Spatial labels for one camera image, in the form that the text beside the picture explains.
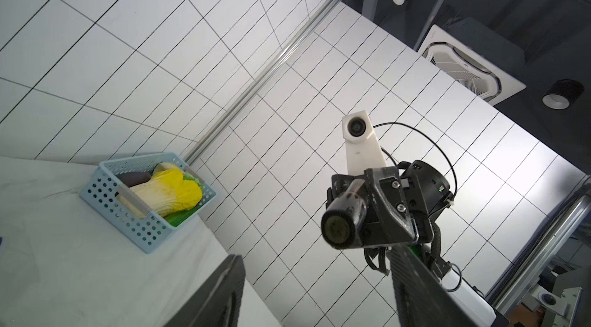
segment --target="ceiling air conditioner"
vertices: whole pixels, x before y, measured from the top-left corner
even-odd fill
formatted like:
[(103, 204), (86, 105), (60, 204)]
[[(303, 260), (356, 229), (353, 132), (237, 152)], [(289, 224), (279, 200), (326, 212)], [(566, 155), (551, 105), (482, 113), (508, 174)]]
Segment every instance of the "ceiling air conditioner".
[[(418, 53), (491, 105), (525, 88), (523, 83), (500, 68), (504, 66), (518, 72), (522, 67), (523, 51), (516, 45), (472, 18), (447, 29), (449, 33), (433, 25)], [(479, 52), (488, 59), (496, 60), (496, 64), (474, 49), (481, 50)]]

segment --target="perforated basket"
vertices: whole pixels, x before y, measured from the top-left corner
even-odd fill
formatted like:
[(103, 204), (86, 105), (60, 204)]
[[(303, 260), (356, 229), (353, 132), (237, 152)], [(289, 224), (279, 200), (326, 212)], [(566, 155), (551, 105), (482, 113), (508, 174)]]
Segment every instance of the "perforated basket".
[[(207, 183), (199, 179), (199, 186), (203, 192), (203, 198), (197, 204), (200, 207), (179, 226), (170, 225), (116, 177), (126, 172), (150, 172), (156, 168), (156, 165), (164, 162), (174, 163), (182, 171), (199, 178), (177, 154), (159, 153), (102, 161), (94, 171), (90, 182), (80, 191), (80, 197), (84, 201), (146, 253), (151, 253), (174, 231), (192, 220), (217, 195)], [(146, 216), (145, 219), (135, 216), (117, 199), (119, 196), (115, 194), (126, 198)]]

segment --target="ceiling spotlight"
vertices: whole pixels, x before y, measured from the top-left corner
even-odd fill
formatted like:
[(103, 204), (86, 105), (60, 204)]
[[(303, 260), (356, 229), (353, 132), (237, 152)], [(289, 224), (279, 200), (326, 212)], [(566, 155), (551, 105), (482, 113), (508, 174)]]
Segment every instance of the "ceiling spotlight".
[(542, 102), (551, 109), (566, 109), (583, 94), (583, 91), (585, 91), (585, 87), (580, 82), (572, 79), (561, 79), (556, 81), (546, 92)]

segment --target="black cable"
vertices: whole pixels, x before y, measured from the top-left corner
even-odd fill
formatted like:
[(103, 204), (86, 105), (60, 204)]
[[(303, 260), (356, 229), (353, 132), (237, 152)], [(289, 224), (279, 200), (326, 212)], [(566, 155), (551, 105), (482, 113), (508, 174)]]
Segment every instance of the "black cable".
[(382, 151), (384, 152), (384, 154), (388, 155), (388, 157), (390, 158), (390, 160), (391, 160), (391, 161), (394, 163), (394, 165), (396, 166), (398, 163), (396, 163), (396, 161), (394, 160), (394, 158), (392, 157), (392, 155), (390, 155), (390, 153), (388, 153), (388, 152), (386, 151), (386, 149), (385, 149), (385, 148), (383, 148), (383, 147), (381, 147), (381, 146), (380, 146), (380, 148), (382, 149)]
[(449, 265), (450, 265), (452, 268), (453, 268), (453, 266), (454, 266), (454, 265), (456, 266), (457, 273), (458, 273), (458, 275), (460, 275), (460, 282), (458, 282), (458, 283), (457, 283), (457, 286), (456, 286), (456, 287), (454, 287), (453, 289), (451, 289), (451, 290), (447, 290), (447, 289), (445, 289), (445, 291), (447, 291), (447, 292), (454, 292), (454, 291), (458, 291), (458, 290), (460, 289), (460, 286), (462, 286), (462, 270), (460, 269), (460, 267), (458, 267), (458, 266), (457, 266), (457, 264), (454, 264), (454, 263), (449, 263)]
[(421, 135), (423, 135), (423, 137), (425, 137), (426, 139), (428, 139), (428, 140), (429, 140), (429, 141), (430, 141), (430, 142), (431, 142), (431, 143), (432, 143), (432, 144), (433, 144), (435, 147), (437, 147), (437, 149), (439, 150), (439, 152), (440, 152), (441, 154), (443, 154), (443, 157), (444, 157), (444, 158), (445, 158), (445, 160), (447, 161), (447, 164), (449, 164), (449, 168), (451, 168), (451, 169), (452, 169), (452, 174), (453, 174), (453, 183), (454, 183), (454, 185), (455, 185), (455, 186), (454, 186), (454, 192), (453, 192), (453, 195), (452, 195), (452, 200), (453, 200), (453, 199), (456, 197), (456, 193), (457, 193), (457, 177), (456, 177), (456, 171), (453, 169), (452, 162), (449, 160), (449, 158), (447, 157), (447, 155), (446, 155), (446, 154), (443, 152), (443, 150), (441, 149), (441, 147), (439, 147), (439, 146), (438, 146), (438, 145), (435, 143), (435, 141), (433, 141), (433, 140), (432, 140), (432, 139), (431, 139), (429, 136), (427, 136), (425, 133), (423, 133), (423, 132), (419, 131), (418, 129), (416, 129), (416, 128), (414, 128), (414, 127), (411, 127), (411, 126), (409, 126), (408, 124), (404, 124), (404, 123), (400, 123), (400, 122), (384, 122), (384, 123), (376, 124), (376, 125), (374, 125), (373, 127), (374, 127), (374, 128), (376, 128), (376, 127), (381, 127), (381, 126), (383, 126), (383, 125), (392, 125), (392, 124), (403, 125), (403, 126), (405, 126), (405, 127), (407, 127), (407, 128), (410, 128), (410, 129), (411, 129), (411, 130), (413, 130), (413, 131), (416, 131), (416, 132), (420, 133)]

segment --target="aluminum rail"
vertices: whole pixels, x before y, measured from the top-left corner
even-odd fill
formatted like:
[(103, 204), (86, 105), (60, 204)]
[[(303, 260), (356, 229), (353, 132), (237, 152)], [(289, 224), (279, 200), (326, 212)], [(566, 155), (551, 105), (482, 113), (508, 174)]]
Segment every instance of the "aluminum rail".
[(340, 0), (326, 0), (322, 7), (306, 22), (304, 27), (287, 43), (285, 49), (263, 69), (255, 81), (234, 101), (226, 110), (220, 119), (211, 126), (203, 139), (197, 143), (196, 147), (185, 157), (188, 164), (193, 164), (201, 154), (218, 138), (230, 122), (237, 116), (252, 98), (261, 90), (261, 88), (273, 77), (279, 68), (287, 61), (287, 58), (300, 46), (302, 42), (314, 32), (314, 29), (329, 15), (331, 10), (340, 2)]
[(529, 288), (536, 283), (544, 267), (554, 258), (558, 250), (562, 248), (590, 210), (591, 198), (582, 195), (546, 232), (540, 244), (509, 281), (509, 286), (507, 286), (497, 302), (494, 303), (493, 307), (499, 313), (505, 316), (509, 315)]

